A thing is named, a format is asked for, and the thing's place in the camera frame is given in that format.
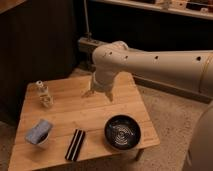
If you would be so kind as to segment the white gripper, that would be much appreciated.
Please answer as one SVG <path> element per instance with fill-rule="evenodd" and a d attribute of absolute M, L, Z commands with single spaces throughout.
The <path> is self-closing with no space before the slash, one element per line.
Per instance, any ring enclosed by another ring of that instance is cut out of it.
<path fill-rule="evenodd" d="M 110 92 L 114 85 L 116 75 L 110 72 L 95 71 L 91 78 L 91 89 L 86 91 L 82 98 L 88 98 L 97 92 L 106 92 L 105 95 L 110 102 L 113 101 L 113 93 Z"/>

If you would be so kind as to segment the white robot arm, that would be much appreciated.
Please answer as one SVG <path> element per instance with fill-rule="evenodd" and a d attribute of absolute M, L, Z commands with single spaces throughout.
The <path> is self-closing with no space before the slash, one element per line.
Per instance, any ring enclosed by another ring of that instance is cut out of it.
<path fill-rule="evenodd" d="M 115 77 L 129 72 L 208 97 L 210 103 L 196 123 L 182 171 L 213 171 L 213 50 L 147 52 L 115 41 L 97 46 L 92 59 L 92 92 L 111 95 Z"/>

